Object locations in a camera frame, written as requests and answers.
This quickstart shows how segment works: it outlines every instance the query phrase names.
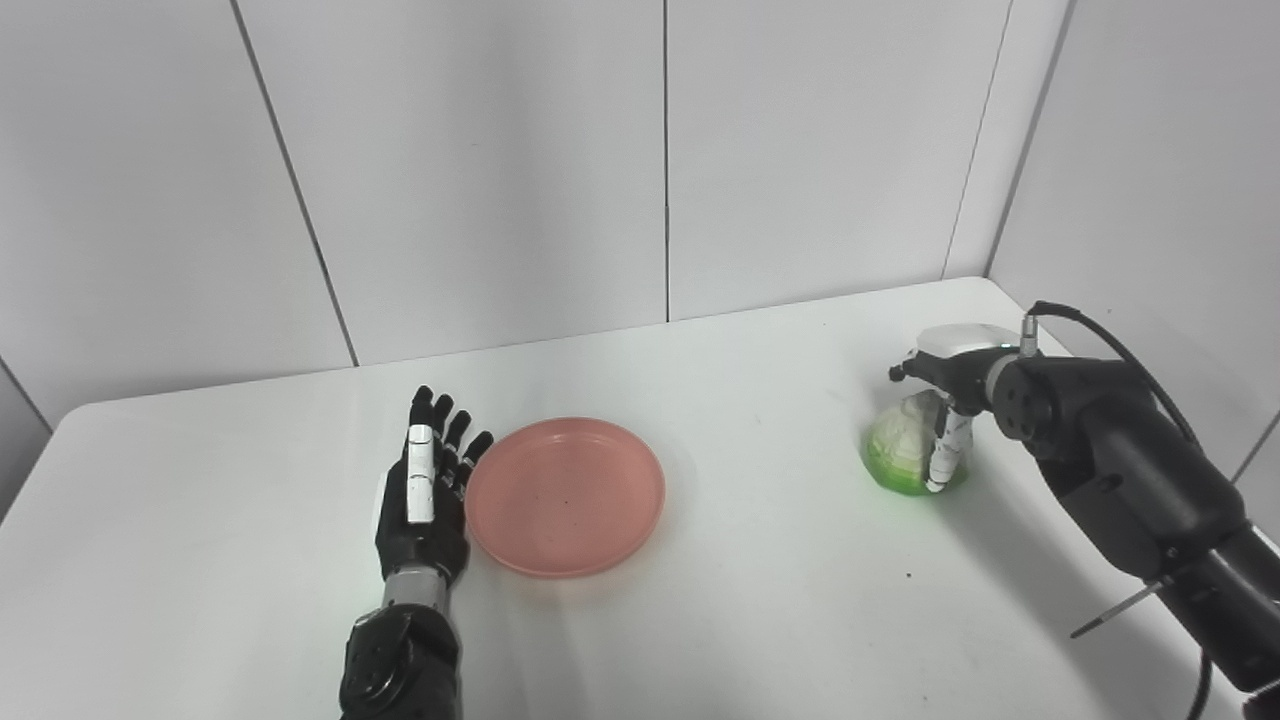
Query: robotic hand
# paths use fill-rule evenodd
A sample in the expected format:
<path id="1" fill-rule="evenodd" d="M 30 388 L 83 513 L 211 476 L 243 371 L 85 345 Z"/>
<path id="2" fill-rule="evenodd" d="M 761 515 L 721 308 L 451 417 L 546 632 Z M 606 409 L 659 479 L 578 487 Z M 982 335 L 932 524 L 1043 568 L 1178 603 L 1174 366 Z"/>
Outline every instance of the robotic hand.
<path id="1" fill-rule="evenodd" d="M 399 460 L 387 471 L 375 544 L 383 606 L 356 620 L 347 641 L 338 702 L 343 720 L 453 720 L 458 716 L 458 641 L 449 623 L 449 588 L 467 565 L 462 502 L 480 456 L 480 433 L 458 455 L 471 424 L 452 421 L 453 398 L 431 402 L 419 388 Z"/>
<path id="2" fill-rule="evenodd" d="M 1091 327 L 1123 360 L 1044 357 L 1036 348 L 1042 314 Z M 1119 341 L 1078 310 L 1037 304 L 1021 337 L 991 325 L 925 331 L 890 370 L 892 380 L 908 375 L 934 386 L 952 414 L 995 415 L 1102 556 L 1147 582 L 1236 688 L 1263 691 L 1247 715 L 1280 717 L 1280 557 Z M 943 423 L 936 434 L 943 445 Z M 1207 674 L 1204 664 L 1206 693 Z"/>

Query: wall seam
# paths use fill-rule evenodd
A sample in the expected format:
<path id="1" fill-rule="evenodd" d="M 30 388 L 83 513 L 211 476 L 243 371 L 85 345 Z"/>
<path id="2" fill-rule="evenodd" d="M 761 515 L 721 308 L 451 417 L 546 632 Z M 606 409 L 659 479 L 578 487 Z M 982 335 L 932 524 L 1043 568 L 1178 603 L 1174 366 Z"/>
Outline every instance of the wall seam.
<path id="1" fill-rule="evenodd" d="M 338 318 L 338 328 L 342 331 L 342 340 L 347 343 L 347 355 L 351 357 L 351 364 L 355 368 L 360 366 L 360 357 L 356 356 L 356 346 L 351 342 L 351 332 L 347 329 L 347 318 L 342 314 L 342 304 L 338 302 L 338 292 L 333 288 L 333 277 L 329 274 L 329 263 L 324 259 L 324 250 L 320 247 L 320 238 L 316 237 L 315 224 L 311 222 L 311 211 L 307 209 L 307 201 L 302 196 L 302 184 L 298 182 L 298 173 L 293 168 L 293 158 L 289 155 L 289 147 L 284 142 L 284 132 L 280 129 L 280 120 L 275 114 L 275 105 L 271 102 L 271 94 L 266 90 L 266 79 L 262 77 L 262 68 L 259 65 L 257 54 L 253 51 L 253 42 L 248 36 L 248 27 L 244 24 L 244 15 L 241 13 L 239 1 L 229 0 L 232 5 L 232 13 L 236 15 L 236 27 L 239 28 L 241 40 L 244 42 L 244 53 L 248 55 L 250 67 L 253 68 L 253 78 L 257 81 L 257 88 L 262 94 L 262 102 L 266 105 L 266 115 L 271 122 L 271 131 L 275 133 L 275 145 L 280 150 L 280 158 L 284 160 L 284 169 L 289 176 L 289 184 L 293 186 L 293 196 L 298 201 L 298 210 L 302 213 L 302 223 L 307 228 L 307 237 L 311 238 L 311 250 L 315 252 L 316 263 L 320 265 L 320 274 L 324 277 L 325 288 L 329 291 L 329 302 L 333 305 L 333 313 Z"/>
<path id="2" fill-rule="evenodd" d="M 18 382 L 18 375 L 13 374 L 13 369 L 9 368 L 9 364 L 4 361 L 3 356 L 0 356 L 0 375 L 9 378 L 9 382 L 13 383 L 13 387 L 18 389 L 18 395 L 22 396 L 22 400 L 27 404 L 27 407 L 31 407 L 31 411 L 36 414 L 36 418 L 40 420 L 40 424 L 44 425 L 50 434 L 52 434 L 54 432 L 52 425 L 49 424 L 49 420 L 45 418 L 45 414 L 40 411 L 40 407 L 36 405 L 36 401 L 31 398 L 31 395 L 27 392 L 27 388 L 22 387 L 22 383 Z"/>
<path id="3" fill-rule="evenodd" d="M 1005 24 L 1000 28 L 1000 42 L 996 44 L 996 61 L 991 64 L 991 77 L 987 78 L 987 95 L 982 99 L 982 113 L 978 115 L 978 129 L 973 133 L 973 147 L 969 150 L 969 165 L 964 172 L 964 183 L 960 186 L 960 201 L 956 202 L 956 217 L 951 222 L 951 238 L 947 241 L 947 252 L 942 256 L 942 272 L 938 279 L 947 277 L 947 265 L 951 264 L 951 247 L 956 243 L 956 228 L 960 227 L 960 214 L 964 210 L 964 197 L 969 191 L 969 178 L 973 177 L 973 161 L 978 156 L 978 142 L 982 140 L 982 123 L 987 119 L 987 108 L 991 105 L 991 88 L 996 85 L 996 73 L 1000 70 L 1000 55 L 1005 50 L 1005 36 L 1009 33 L 1009 18 L 1014 14 L 1014 0 L 1009 0 L 1005 8 Z"/>
<path id="4" fill-rule="evenodd" d="M 1032 110 L 1032 120 L 1027 126 L 1027 135 L 1023 137 L 1023 149 L 1018 154 L 1018 164 L 1014 165 L 1014 177 L 1009 182 L 1009 193 L 1005 196 L 1005 206 L 1000 211 L 1000 223 L 996 224 L 996 236 L 991 241 L 991 252 L 987 255 L 987 266 L 982 277 L 991 277 L 991 268 L 996 264 L 996 252 L 1000 250 L 1000 241 L 1005 237 L 1005 225 L 1009 223 L 1009 214 L 1014 208 L 1014 199 L 1018 195 L 1018 184 L 1023 179 L 1023 170 L 1027 168 L 1027 156 L 1030 154 L 1032 142 L 1036 140 L 1036 129 L 1039 127 L 1041 114 L 1044 111 L 1044 101 L 1048 97 L 1048 88 L 1053 83 L 1053 74 L 1057 72 L 1057 60 L 1062 55 L 1062 46 L 1066 44 L 1066 33 L 1071 27 L 1071 17 L 1075 14 L 1076 0 L 1068 0 L 1066 10 L 1062 13 L 1062 26 L 1057 29 L 1057 38 L 1053 41 L 1053 54 L 1050 55 L 1048 68 L 1044 70 L 1044 82 L 1041 83 L 1039 95 L 1036 97 L 1036 108 Z"/>

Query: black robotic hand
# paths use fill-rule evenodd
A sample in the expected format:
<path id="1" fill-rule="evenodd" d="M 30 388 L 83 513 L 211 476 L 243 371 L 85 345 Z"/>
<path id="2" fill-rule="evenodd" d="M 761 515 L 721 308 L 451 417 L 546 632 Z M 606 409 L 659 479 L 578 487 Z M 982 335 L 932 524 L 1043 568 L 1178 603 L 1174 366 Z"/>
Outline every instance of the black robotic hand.
<path id="1" fill-rule="evenodd" d="M 452 585 L 470 556 L 470 546 L 463 534 L 466 515 L 462 509 L 467 480 L 480 456 L 493 445 L 493 434 L 488 430 L 480 433 L 460 456 L 458 443 L 471 425 L 471 415 L 460 410 L 449 420 L 453 398 L 442 395 L 434 404 L 431 400 L 431 388 L 422 386 L 417 389 L 410 407 L 408 424 L 411 430 L 425 425 L 431 432 L 435 477 L 429 480 L 435 518 L 430 523 L 410 523 L 408 454 L 410 441 L 413 438 L 411 433 L 406 433 L 401 457 L 387 471 L 375 544 L 381 560 L 383 579 L 393 575 L 397 569 L 421 565 L 438 569 Z"/>
<path id="2" fill-rule="evenodd" d="M 347 641 L 338 702 L 343 720 L 453 720 L 458 716 L 458 641 L 449 588 L 466 568 L 463 498 L 493 436 L 458 454 L 471 424 L 453 398 L 419 388 L 399 460 L 387 473 L 375 544 L 383 606 L 356 621 Z"/>

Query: black cable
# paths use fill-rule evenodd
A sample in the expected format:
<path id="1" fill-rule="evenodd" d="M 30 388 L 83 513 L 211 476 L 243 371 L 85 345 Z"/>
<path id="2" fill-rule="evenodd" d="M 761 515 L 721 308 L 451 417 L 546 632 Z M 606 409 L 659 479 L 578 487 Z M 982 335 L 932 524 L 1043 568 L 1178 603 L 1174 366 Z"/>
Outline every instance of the black cable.
<path id="1" fill-rule="evenodd" d="M 1089 318 L 1070 305 L 1046 302 L 1043 300 L 1037 300 L 1036 305 L 1032 305 L 1032 309 L 1028 310 L 1027 314 L 1033 316 L 1048 315 L 1053 318 L 1064 318 L 1079 323 L 1092 331 L 1093 334 L 1102 340 L 1102 342 L 1107 343 L 1107 347 L 1110 347 L 1112 352 L 1119 355 L 1121 360 L 1132 365 L 1133 369 L 1138 372 L 1142 382 L 1147 384 L 1151 393 L 1156 396 L 1156 400 L 1160 401 L 1160 404 L 1165 407 L 1165 411 L 1169 413 L 1169 416 L 1172 418 L 1174 424 L 1178 425 L 1178 429 L 1183 433 L 1183 437 L 1187 438 L 1187 442 L 1192 443 L 1196 450 L 1199 450 L 1201 452 L 1204 451 L 1204 448 L 1201 447 L 1199 438 L 1196 437 L 1196 430 L 1192 429 L 1192 424 L 1187 421 L 1187 416 L 1183 415 L 1183 411 L 1174 404 L 1174 398 L 1169 397 L 1169 393 L 1165 392 L 1165 388 L 1161 387 L 1151 372 L 1147 370 L 1147 366 L 1143 365 L 1138 357 L 1124 346 L 1123 342 L 1120 342 L 1120 338 L 1111 334 L 1111 332 L 1103 328 L 1097 320 Z M 1196 682 L 1196 696 L 1192 697 L 1192 706 L 1187 711 L 1187 720 L 1199 720 L 1199 716 L 1204 712 L 1204 705 L 1208 703 L 1208 689 L 1212 679 L 1213 662 L 1208 659 L 1208 653 L 1202 650 L 1199 679 Z"/>
<path id="2" fill-rule="evenodd" d="M 1192 698 L 1192 706 L 1187 711 L 1187 720 L 1199 720 L 1199 716 L 1204 712 L 1204 706 L 1208 703 L 1208 685 L 1212 678 L 1213 662 L 1208 659 L 1208 653 L 1202 650 L 1201 675 L 1199 680 L 1196 682 L 1196 697 Z"/>
<path id="3" fill-rule="evenodd" d="M 1155 377 L 1152 377 L 1152 374 L 1147 370 L 1147 366 L 1143 365 L 1133 352 L 1129 352 L 1129 348 L 1125 347 L 1123 342 L 1120 342 L 1120 338 L 1111 334 L 1111 332 L 1103 328 L 1101 324 L 1098 324 L 1097 320 L 1089 318 L 1088 315 L 1080 313 L 1079 310 L 1071 307 L 1070 305 L 1061 305 L 1059 302 L 1046 302 L 1043 300 L 1037 300 L 1036 305 L 1032 305 L 1032 309 L 1028 310 L 1027 314 L 1036 316 L 1051 315 L 1056 318 L 1066 318 L 1068 320 L 1076 322 L 1093 331 L 1093 334 L 1102 338 L 1102 342 L 1107 343 L 1107 347 L 1110 347 L 1112 352 L 1119 355 L 1120 359 L 1124 360 L 1125 363 L 1133 365 L 1134 370 L 1138 370 L 1138 374 L 1142 377 L 1142 382 L 1144 382 L 1147 387 L 1151 388 L 1151 393 L 1155 395 L 1156 400 L 1158 400 L 1160 404 L 1165 406 L 1165 411 L 1169 413 L 1169 416 L 1174 419 L 1174 424 L 1178 425 L 1179 430 L 1181 430 L 1183 437 L 1187 438 L 1187 442 L 1192 443 L 1196 447 L 1196 450 L 1203 451 L 1203 448 L 1199 445 L 1199 439 L 1196 437 L 1196 430 L 1192 429 L 1192 425 L 1190 423 L 1187 421 L 1187 416 L 1183 415 L 1183 411 L 1179 410 L 1176 405 L 1174 405 L 1174 400 L 1169 397 L 1169 393 L 1165 392 L 1165 388 L 1161 387 L 1161 384 L 1156 380 Z"/>

